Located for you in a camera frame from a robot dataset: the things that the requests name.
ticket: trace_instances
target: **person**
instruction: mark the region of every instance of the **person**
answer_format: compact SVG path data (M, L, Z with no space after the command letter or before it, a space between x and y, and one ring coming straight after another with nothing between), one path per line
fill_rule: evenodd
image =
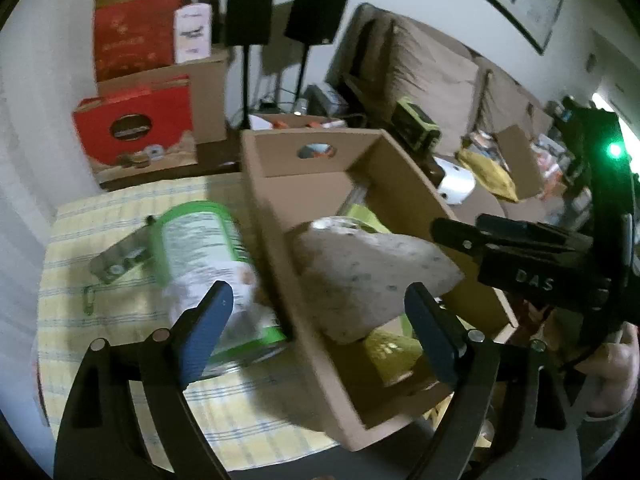
M571 361L584 351L566 342L562 323L566 311L554 309L544 322L544 310L529 305L529 313L534 322L540 322L533 337L543 340L560 362ZM587 476L611 450L631 418L640 368L638 328L624 323L614 342L604 343L574 368L602 381L578 427L582 474Z

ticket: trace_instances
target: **dark wooden table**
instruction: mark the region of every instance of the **dark wooden table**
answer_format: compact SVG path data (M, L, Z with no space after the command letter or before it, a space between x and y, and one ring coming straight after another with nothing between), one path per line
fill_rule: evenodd
M173 180L175 178L240 171L240 133L235 129L227 128L226 140L198 144L196 151L197 164L126 176L125 178L103 182L100 187L106 191L115 191L158 180Z

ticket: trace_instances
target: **hand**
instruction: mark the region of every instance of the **hand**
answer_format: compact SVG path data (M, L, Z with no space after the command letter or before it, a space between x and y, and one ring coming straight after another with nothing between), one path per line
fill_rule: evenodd
M584 349L562 349L562 335L552 312L543 327L543 338L549 349L563 354L563 361L577 358ZM602 389L590 405L589 415L613 415L627 406L638 386L640 351L638 328L630 323L622 326L618 342L604 343L589 358L575 365L585 375L596 375L604 380Z

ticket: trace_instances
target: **speaker stand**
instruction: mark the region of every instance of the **speaker stand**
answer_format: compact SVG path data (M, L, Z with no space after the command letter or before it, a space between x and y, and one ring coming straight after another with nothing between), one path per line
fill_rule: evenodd
M249 122L249 54L251 45L242 46L242 130L250 130Z
M300 91L302 90L302 80L305 78L306 62L309 59L309 45L304 44L304 50L302 53L302 64L300 65L300 74L298 74L298 85L296 86L296 98L293 101L297 101L300 98Z

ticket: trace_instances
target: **tablecloth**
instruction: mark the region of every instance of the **tablecloth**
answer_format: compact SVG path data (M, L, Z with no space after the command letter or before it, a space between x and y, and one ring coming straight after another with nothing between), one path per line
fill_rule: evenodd
M142 226L148 215L192 200L226 205L238 220L247 249L258 260L254 224L242 174L165 180L102 194L59 208L44 262L38 301L40 379L53 433L89 343L143 340L168 326L152 266L130 270L111 285L98 285L89 261ZM84 312L83 291L95 287L94 312ZM132 397L154 463L170 469L141 383ZM239 372L190 384L184 396L203 434L228 470L294 460L335 446L316 431L313 407L291 349Z

